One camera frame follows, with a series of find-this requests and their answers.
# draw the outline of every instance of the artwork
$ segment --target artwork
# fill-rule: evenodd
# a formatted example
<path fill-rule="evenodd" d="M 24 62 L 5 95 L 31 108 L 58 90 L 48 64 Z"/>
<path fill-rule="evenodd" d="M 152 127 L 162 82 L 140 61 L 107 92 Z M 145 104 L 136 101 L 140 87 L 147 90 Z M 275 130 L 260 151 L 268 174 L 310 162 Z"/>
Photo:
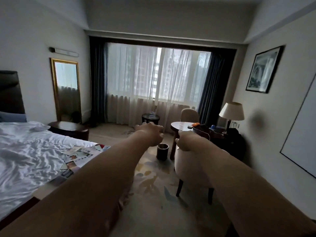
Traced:
<path fill-rule="evenodd" d="M 256 55 L 246 91 L 268 93 L 283 49 L 284 46 L 279 46 Z"/>

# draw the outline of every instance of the mirror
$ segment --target mirror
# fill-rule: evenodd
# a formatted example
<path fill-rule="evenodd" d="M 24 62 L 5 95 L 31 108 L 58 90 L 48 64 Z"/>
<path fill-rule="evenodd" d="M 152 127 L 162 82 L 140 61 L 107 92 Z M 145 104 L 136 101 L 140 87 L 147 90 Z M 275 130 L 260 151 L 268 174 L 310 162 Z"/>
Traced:
<path fill-rule="evenodd" d="M 58 121 L 81 123 L 78 63 L 51 58 Z"/>

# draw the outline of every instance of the headboard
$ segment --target headboard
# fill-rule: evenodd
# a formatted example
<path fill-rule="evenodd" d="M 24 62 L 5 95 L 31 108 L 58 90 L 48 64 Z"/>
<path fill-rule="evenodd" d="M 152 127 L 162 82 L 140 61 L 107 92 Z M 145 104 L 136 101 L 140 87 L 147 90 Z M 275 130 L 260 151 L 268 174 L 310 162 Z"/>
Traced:
<path fill-rule="evenodd" d="M 0 111 L 25 114 L 17 71 L 0 71 Z"/>

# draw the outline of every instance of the window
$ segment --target window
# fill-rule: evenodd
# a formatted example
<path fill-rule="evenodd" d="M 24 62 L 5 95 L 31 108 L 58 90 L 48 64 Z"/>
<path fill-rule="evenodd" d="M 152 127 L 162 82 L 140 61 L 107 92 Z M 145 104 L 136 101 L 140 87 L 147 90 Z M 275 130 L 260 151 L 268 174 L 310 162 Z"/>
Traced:
<path fill-rule="evenodd" d="M 197 107 L 211 53 L 110 43 L 109 94 Z"/>

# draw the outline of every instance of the hand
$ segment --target hand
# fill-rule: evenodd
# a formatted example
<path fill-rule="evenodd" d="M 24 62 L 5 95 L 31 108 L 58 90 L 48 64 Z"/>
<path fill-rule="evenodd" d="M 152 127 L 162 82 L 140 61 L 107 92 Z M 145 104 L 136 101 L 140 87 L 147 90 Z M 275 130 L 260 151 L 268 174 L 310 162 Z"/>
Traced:
<path fill-rule="evenodd" d="M 193 131 L 179 131 L 179 139 L 176 139 L 176 143 L 183 151 L 199 152 L 203 150 L 205 146 L 211 145 L 208 139 L 199 136 Z"/>
<path fill-rule="evenodd" d="M 155 125 L 152 122 L 143 123 L 142 125 L 136 125 L 135 131 L 144 135 L 145 140 L 149 141 L 149 146 L 156 146 L 162 142 L 163 126 Z"/>

